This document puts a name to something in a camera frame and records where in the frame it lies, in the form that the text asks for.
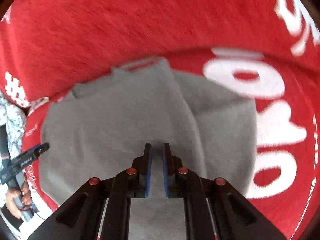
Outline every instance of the red rivet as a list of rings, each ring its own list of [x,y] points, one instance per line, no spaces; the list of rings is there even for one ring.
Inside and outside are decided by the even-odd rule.
[[[225,180],[224,178],[216,178],[214,181],[215,181],[216,184],[219,185],[219,186],[223,186],[223,185],[226,184],[226,180]]]
[[[188,169],[187,168],[184,168],[184,167],[180,167],[179,169],[178,169],[178,172],[180,173],[180,174],[187,174],[188,173]]]
[[[100,179],[98,179],[98,178],[91,178],[91,179],[89,179],[89,184],[90,185],[97,185],[98,183],[100,182]]]
[[[127,169],[127,174],[128,175],[134,175],[137,173],[137,170],[135,168],[129,168]]]

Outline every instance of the red blanket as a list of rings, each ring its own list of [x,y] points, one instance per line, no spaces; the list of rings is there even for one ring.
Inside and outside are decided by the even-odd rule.
[[[32,107],[24,149],[39,143],[48,98],[113,65],[196,47],[262,52],[243,58],[204,49],[167,58],[256,99],[261,132],[248,197],[288,239],[313,216],[320,34],[299,0],[16,0],[1,20],[0,42],[0,90]],[[56,208],[39,188],[37,163],[28,171]]]

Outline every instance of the human hand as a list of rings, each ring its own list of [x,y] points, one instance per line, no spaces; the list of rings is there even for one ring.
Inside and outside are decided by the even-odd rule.
[[[24,177],[24,183],[21,189],[23,197],[21,201],[25,205],[31,205],[32,203],[31,191],[29,189],[29,184],[27,182],[26,174],[24,174],[23,177]],[[9,188],[8,192],[5,194],[7,209],[17,219],[20,219],[22,214],[21,214],[21,211],[17,208],[13,199],[16,197],[19,197],[19,195],[20,195],[20,191],[14,188]]]

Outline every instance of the red fabric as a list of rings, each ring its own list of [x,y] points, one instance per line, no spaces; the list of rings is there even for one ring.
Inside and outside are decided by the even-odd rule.
[[[313,119],[319,127],[320,46],[310,33],[305,52],[294,56],[291,47],[303,34],[289,33],[275,13],[276,4],[276,0],[16,0],[0,23],[0,90],[17,104],[21,98],[32,102],[49,97],[55,102],[75,82],[92,80],[113,65],[143,56],[169,53],[166,57],[173,68],[202,75],[204,65],[215,58],[209,49],[171,52],[210,46],[263,52],[262,61],[281,75],[285,93],[273,99],[256,98],[257,111],[285,101],[292,112],[290,121],[305,127],[307,137],[299,143],[258,148],[261,154],[290,152],[297,174],[283,193],[252,203],[287,238],[296,239],[319,204],[317,185],[309,195],[318,176]],[[304,17],[301,22],[304,30]],[[6,89],[6,73],[21,95]],[[28,117],[23,150],[39,143],[47,109],[45,104]],[[34,179],[40,196],[55,210],[57,205],[39,187],[37,165],[29,167],[29,179]],[[278,175],[276,168],[262,171],[255,181],[267,184]]]

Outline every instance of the gray cloth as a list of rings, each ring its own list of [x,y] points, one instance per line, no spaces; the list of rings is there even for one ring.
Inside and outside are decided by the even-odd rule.
[[[150,196],[132,200],[130,238],[185,239],[183,201],[164,197],[163,143],[185,167],[225,177],[245,193],[255,160],[255,104],[204,77],[173,72],[163,59],[76,85],[65,101],[50,105],[45,141],[50,150],[40,157],[40,186],[58,204],[89,178],[130,167],[151,143]]]

